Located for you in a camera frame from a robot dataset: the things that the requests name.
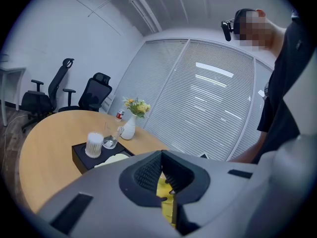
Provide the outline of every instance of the man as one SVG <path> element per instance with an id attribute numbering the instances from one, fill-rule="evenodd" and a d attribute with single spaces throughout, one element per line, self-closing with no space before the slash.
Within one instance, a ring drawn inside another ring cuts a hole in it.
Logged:
<path id="1" fill-rule="evenodd" d="M 315 47 L 296 11 L 292 23 L 283 29 L 269 21 L 262 10 L 242 9 L 235 15 L 233 32 L 246 45 L 259 46 L 276 57 L 258 126 L 260 137 L 248 150 L 230 160 L 257 164 L 262 154 L 277 150 L 299 135 L 283 96 L 305 69 Z"/>

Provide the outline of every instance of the white blinds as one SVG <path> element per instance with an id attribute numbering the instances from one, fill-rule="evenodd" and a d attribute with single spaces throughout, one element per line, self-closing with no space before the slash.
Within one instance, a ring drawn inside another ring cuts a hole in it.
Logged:
<path id="1" fill-rule="evenodd" d="M 123 76 L 109 113 L 116 115 L 122 108 L 123 97 L 138 97 L 153 106 L 186 42 L 187 40 L 146 42 Z M 128 120 L 130 116 L 131 112 L 126 111 L 123 119 Z M 137 119 L 137 126 L 143 127 L 145 121 Z"/>
<path id="2" fill-rule="evenodd" d="M 250 118 L 247 121 L 247 127 L 243 133 L 243 136 L 239 142 L 238 147 L 234 151 L 231 158 L 235 158 L 247 150 L 250 146 L 255 144 L 260 136 L 260 132 L 257 130 L 264 100 L 262 95 L 264 94 L 264 86 L 268 83 L 269 78 L 272 74 L 272 71 L 267 68 L 264 64 L 259 61 L 256 61 L 256 80 L 255 80 L 255 95 L 253 96 L 253 104 L 250 113 Z"/>
<path id="3" fill-rule="evenodd" d="M 171 150 L 225 160 L 249 110 L 253 73 L 253 59 L 243 53 L 190 41 L 144 128 Z"/>

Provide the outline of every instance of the round table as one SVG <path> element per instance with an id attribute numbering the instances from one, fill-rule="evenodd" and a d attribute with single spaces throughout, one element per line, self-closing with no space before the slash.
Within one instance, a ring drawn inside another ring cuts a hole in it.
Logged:
<path id="1" fill-rule="evenodd" d="M 81 176 L 72 161 L 71 146 L 86 142 L 91 131 L 103 132 L 106 122 L 110 127 L 124 125 L 110 115 L 75 110 L 51 115 L 31 130 L 21 150 L 19 176 L 22 191 L 33 212 Z M 120 138 L 119 142 L 135 155 L 168 149 L 139 127 L 131 140 Z"/>

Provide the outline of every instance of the white wall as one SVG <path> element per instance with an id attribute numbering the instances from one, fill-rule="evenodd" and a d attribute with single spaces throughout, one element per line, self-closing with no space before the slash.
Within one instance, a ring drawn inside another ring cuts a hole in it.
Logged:
<path id="1" fill-rule="evenodd" d="M 265 50 L 259 51 L 255 47 L 240 46 L 240 42 L 238 40 L 233 40 L 233 38 L 230 42 L 228 42 L 224 38 L 224 34 L 221 29 L 215 30 L 205 28 L 170 28 L 159 33 L 148 35 L 144 38 L 144 41 L 171 38 L 202 39 L 225 44 L 226 46 L 231 46 L 236 49 L 248 52 L 250 55 L 255 56 L 259 60 L 266 63 L 269 67 L 274 68 L 275 57 L 270 52 Z"/>
<path id="2" fill-rule="evenodd" d="M 20 103 L 26 91 L 36 89 L 31 79 L 44 82 L 41 91 L 47 93 L 65 58 L 75 61 L 58 90 L 58 107 L 67 105 L 62 88 L 76 90 L 72 104 L 77 105 L 96 72 L 109 75 L 109 84 L 117 88 L 143 36 L 111 3 L 88 17 L 98 6 L 91 0 L 32 0 L 21 13 L 1 51 L 9 54 L 12 64 L 27 67 Z M 13 103 L 17 78 L 8 80 L 6 101 Z"/>

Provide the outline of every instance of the white desk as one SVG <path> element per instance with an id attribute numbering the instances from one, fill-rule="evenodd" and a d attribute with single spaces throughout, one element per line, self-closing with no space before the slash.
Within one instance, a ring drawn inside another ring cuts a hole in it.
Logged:
<path id="1" fill-rule="evenodd" d="M 21 89 L 21 80 L 24 74 L 26 67 L 15 67 L 12 66 L 11 62 L 2 61 L 0 62 L 0 73 L 2 74 L 2 82 L 1 82 L 1 112 L 2 112 L 2 120 L 3 126 L 7 126 L 6 113 L 5 113 L 5 85 L 6 78 L 8 74 L 11 73 L 20 73 L 20 77 L 16 86 L 14 102 L 15 109 L 19 110 L 19 99 L 20 99 L 20 89 Z"/>

